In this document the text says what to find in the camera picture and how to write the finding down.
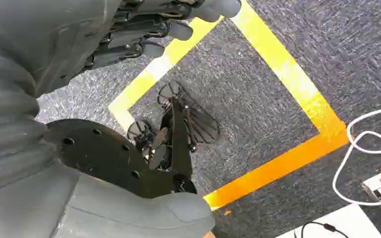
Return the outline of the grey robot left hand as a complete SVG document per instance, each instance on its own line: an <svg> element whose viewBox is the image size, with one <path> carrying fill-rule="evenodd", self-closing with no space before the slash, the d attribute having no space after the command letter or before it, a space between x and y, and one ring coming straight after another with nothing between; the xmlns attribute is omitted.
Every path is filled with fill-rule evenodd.
<svg viewBox="0 0 381 238"><path fill-rule="evenodd" d="M162 56L150 38L188 40L184 20L234 17L239 0L0 0L0 238L205 238L215 219L191 153L215 119L176 81L158 131L122 136L85 119L36 120L38 98L77 75Z"/></svg>

